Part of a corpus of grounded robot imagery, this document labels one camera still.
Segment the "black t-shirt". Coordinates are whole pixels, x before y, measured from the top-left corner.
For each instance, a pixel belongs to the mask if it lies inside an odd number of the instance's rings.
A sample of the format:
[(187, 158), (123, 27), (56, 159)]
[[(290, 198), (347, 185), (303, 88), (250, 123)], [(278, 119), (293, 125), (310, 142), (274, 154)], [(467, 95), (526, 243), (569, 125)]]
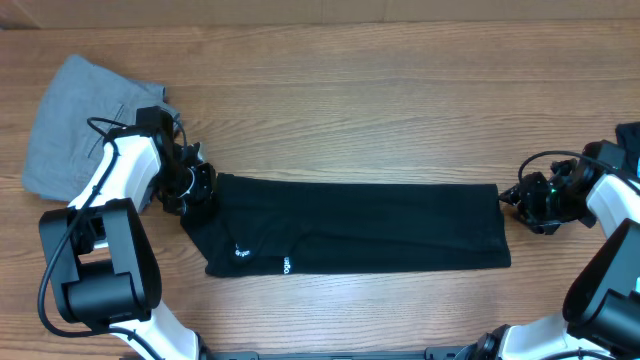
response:
[(181, 225), (215, 277), (508, 268), (494, 184), (217, 178)]

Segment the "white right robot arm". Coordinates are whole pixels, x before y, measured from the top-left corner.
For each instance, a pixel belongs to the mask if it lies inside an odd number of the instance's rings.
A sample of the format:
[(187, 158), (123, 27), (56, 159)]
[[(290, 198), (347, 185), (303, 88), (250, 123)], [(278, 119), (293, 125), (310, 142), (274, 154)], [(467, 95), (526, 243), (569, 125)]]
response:
[(579, 221), (600, 225), (605, 241), (570, 286), (560, 313), (503, 325), (457, 359), (636, 359), (639, 356), (639, 179), (626, 150), (606, 140), (563, 152), (540, 172), (518, 174), (500, 199), (532, 232), (551, 235)]

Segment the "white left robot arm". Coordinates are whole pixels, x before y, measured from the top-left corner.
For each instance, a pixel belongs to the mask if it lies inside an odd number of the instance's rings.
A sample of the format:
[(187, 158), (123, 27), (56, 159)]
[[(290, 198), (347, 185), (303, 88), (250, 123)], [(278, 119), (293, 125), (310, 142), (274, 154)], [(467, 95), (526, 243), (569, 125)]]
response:
[(186, 218), (215, 200), (215, 171), (197, 143), (176, 143), (182, 125), (159, 106), (133, 124), (90, 117), (103, 158), (67, 207), (44, 213), (46, 269), (38, 290), (42, 325), (64, 338), (115, 336), (142, 359), (210, 359), (201, 336), (162, 299), (159, 265), (139, 214), (157, 197)]

